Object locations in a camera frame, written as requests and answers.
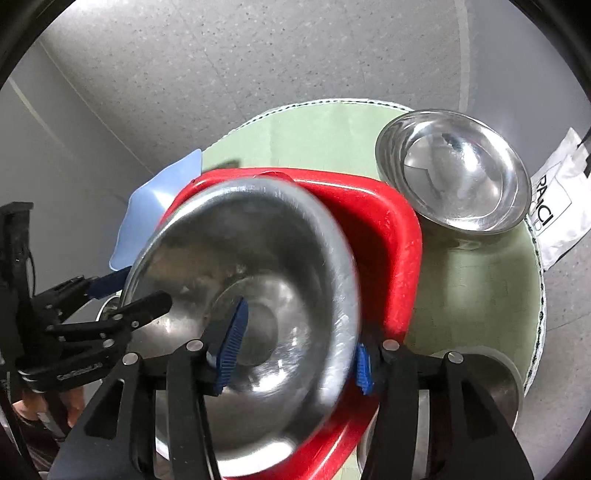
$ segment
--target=stainless steel bowl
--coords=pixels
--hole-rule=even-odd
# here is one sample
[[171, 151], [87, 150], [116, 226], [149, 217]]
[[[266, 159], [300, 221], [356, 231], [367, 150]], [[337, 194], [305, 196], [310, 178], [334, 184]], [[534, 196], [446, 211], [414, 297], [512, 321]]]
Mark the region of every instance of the stainless steel bowl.
[[472, 235], [520, 223], [531, 182], [515, 151], [485, 124], [444, 110], [415, 111], [390, 122], [375, 150], [381, 179], [439, 225]]
[[[524, 388], [519, 371], [511, 359], [504, 353], [483, 345], [443, 350], [434, 353], [432, 356], [443, 358], [446, 353], [451, 351], [462, 354], [468, 371], [486, 388], [507, 423], [514, 429], [517, 423], [517, 415], [523, 405]], [[430, 448], [430, 410], [429, 390], [420, 390], [418, 395], [417, 441], [413, 463], [413, 480], [423, 479], [427, 475]], [[361, 472], [363, 472], [367, 461], [377, 417], [378, 413], [376, 412], [357, 445], [357, 463]]]
[[[164, 355], [199, 338], [233, 297], [249, 324], [230, 385], [206, 397], [223, 476], [281, 462], [332, 412], [359, 329], [352, 254], [312, 195], [265, 177], [228, 181], [192, 197], [136, 260], [122, 304], [162, 289], [169, 314], [134, 332], [130, 351]], [[165, 395], [157, 397], [157, 449], [168, 457]]]

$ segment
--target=red tub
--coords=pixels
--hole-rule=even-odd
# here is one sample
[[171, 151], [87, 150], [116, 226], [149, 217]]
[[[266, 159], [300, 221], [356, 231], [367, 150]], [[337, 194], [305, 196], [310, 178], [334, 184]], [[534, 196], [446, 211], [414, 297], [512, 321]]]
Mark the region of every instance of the red tub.
[[[406, 200], [383, 182], [296, 168], [213, 170], [192, 180], [174, 199], [163, 220], [196, 193], [221, 181], [269, 175], [291, 180], [331, 211], [355, 256], [363, 322], [382, 325], [388, 338], [404, 340], [418, 284], [421, 230]], [[359, 443], [378, 406], [349, 382], [322, 428], [287, 460], [248, 480], [332, 480]]]

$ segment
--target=screw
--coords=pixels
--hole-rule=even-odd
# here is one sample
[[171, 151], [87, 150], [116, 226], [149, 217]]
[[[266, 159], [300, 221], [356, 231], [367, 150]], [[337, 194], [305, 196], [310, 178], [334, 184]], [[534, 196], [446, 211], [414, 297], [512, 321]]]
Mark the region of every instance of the screw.
[[447, 359], [453, 364], [461, 364], [464, 361], [463, 355], [458, 352], [449, 352]]
[[123, 356], [123, 364], [124, 365], [133, 365], [134, 363], [136, 363], [138, 361], [138, 354], [137, 353], [126, 353]]
[[203, 342], [201, 340], [191, 340], [187, 344], [187, 350], [189, 350], [189, 352], [198, 352], [202, 348], [203, 348]]
[[395, 352], [400, 348], [400, 344], [392, 339], [384, 340], [382, 346], [384, 347], [384, 350], [387, 350], [388, 352]]

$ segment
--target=gray floor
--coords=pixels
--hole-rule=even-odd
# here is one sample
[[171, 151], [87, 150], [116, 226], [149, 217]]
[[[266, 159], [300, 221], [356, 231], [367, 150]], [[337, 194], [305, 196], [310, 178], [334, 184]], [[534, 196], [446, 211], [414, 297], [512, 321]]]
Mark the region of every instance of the gray floor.
[[[533, 171], [591, 108], [506, 0], [78, 0], [43, 45], [152, 171], [268, 108], [325, 97], [468, 111]], [[548, 334], [518, 437], [537, 478], [591, 408], [587, 237], [546, 275]]]

